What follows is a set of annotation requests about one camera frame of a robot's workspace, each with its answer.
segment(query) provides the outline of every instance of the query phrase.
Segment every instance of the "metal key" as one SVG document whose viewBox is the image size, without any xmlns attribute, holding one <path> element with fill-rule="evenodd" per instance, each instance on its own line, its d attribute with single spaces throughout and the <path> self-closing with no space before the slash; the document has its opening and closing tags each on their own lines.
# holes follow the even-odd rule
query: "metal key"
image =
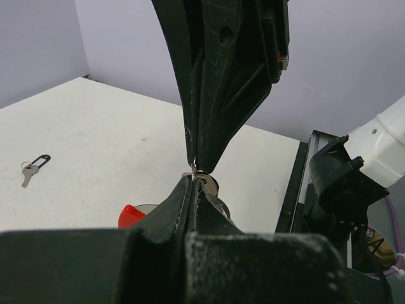
<svg viewBox="0 0 405 304">
<path fill-rule="evenodd" d="M 31 176 L 33 176 L 35 173 L 39 171 L 38 166 L 35 165 L 28 165 L 23 169 L 23 174 L 24 174 L 24 182 L 22 183 L 21 186 L 26 188 L 28 186 L 28 183 L 30 182 Z"/>
</svg>

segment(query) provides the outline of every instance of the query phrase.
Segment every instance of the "cable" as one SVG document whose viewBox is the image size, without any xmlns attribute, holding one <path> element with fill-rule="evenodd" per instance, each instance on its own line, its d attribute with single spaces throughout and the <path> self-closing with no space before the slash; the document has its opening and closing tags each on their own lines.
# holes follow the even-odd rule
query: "cable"
<svg viewBox="0 0 405 304">
<path fill-rule="evenodd" d="M 374 254 L 372 254 L 370 249 L 368 249 L 368 245 L 366 242 L 366 234 L 365 234 L 364 230 L 357 229 L 357 232 L 359 234 L 360 245 L 363 248 L 364 252 L 367 254 L 367 257 L 372 262 L 373 267 L 377 272 L 377 276 L 380 278 L 380 282 L 381 282 L 383 293 L 384 293 L 385 303 L 391 304 L 392 303 L 391 287 L 388 284 L 387 278 L 384 276 L 381 266 L 377 262 Z"/>
<path fill-rule="evenodd" d="M 398 217 L 397 217 L 397 212 L 395 211 L 394 204 L 391 201 L 391 198 L 389 196 L 385 197 L 385 202 L 388 205 L 388 208 L 391 213 L 391 218 L 392 218 L 392 225 L 394 226 L 394 239 L 396 243 L 396 250 L 399 255 L 397 255 L 397 262 L 394 266 L 392 266 L 390 269 L 384 270 L 383 273 L 386 277 L 392 276 L 393 274 L 402 274 L 400 270 L 402 270 L 402 265 L 404 263 L 404 247 L 402 245 L 402 240 L 401 240 L 401 233 L 399 231 L 399 222 L 398 222 Z M 369 276 L 377 276 L 376 273 L 374 274 L 368 274 Z"/>
</svg>

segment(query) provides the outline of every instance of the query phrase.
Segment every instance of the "white table surface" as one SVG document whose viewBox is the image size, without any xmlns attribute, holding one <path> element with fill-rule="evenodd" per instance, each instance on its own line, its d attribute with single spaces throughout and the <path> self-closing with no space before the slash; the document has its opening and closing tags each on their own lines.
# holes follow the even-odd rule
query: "white table surface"
<svg viewBox="0 0 405 304">
<path fill-rule="evenodd" d="M 0 110 L 0 231 L 116 227 L 156 204 L 187 164 L 182 109 L 75 79 Z M 213 176 L 245 232 L 275 230 L 299 141 L 243 126 Z M 22 188 L 22 162 L 52 159 Z"/>
</svg>

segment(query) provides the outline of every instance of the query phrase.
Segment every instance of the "light gray backdrop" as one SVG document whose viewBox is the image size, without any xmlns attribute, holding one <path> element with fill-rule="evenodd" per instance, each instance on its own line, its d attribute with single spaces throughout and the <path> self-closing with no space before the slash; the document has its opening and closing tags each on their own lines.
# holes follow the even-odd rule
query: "light gray backdrop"
<svg viewBox="0 0 405 304">
<path fill-rule="evenodd" d="M 0 108 L 88 72 L 74 0 L 0 1 Z"/>
<path fill-rule="evenodd" d="M 180 104 L 151 0 L 76 0 L 90 76 Z M 404 0 L 290 0 L 290 66 L 247 124 L 343 135 L 405 94 Z"/>
</svg>

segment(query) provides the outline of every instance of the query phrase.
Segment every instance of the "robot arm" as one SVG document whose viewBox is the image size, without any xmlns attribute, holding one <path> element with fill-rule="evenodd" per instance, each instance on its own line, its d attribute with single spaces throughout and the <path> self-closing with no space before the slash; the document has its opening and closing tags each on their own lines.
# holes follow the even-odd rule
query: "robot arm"
<svg viewBox="0 0 405 304">
<path fill-rule="evenodd" d="M 344 147 L 351 159 L 364 160 L 360 171 L 387 188 L 405 174 L 405 96 L 349 134 Z"/>
<path fill-rule="evenodd" d="M 405 96 L 348 136 L 332 139 L 309 169 L 317 199 L 306 227 L 342 246 L 353 227 L 368 224 L 368 206 L 405 175 Z"/>
</svg>

